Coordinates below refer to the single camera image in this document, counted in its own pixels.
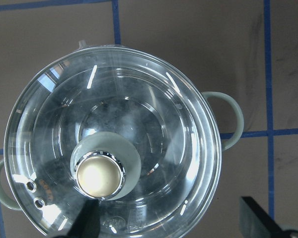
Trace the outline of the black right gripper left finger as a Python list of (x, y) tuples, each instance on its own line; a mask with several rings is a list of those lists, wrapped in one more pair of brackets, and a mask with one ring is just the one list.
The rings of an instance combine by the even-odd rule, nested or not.
[(100, 234), (99, 201), (88, 200), (65, 238), (97, 238)]

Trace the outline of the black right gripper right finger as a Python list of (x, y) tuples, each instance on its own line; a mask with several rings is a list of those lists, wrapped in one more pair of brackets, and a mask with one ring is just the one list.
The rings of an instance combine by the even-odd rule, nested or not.
[(250, 196), (239, 199), (239, 230), (244, 238), (290, 238)]

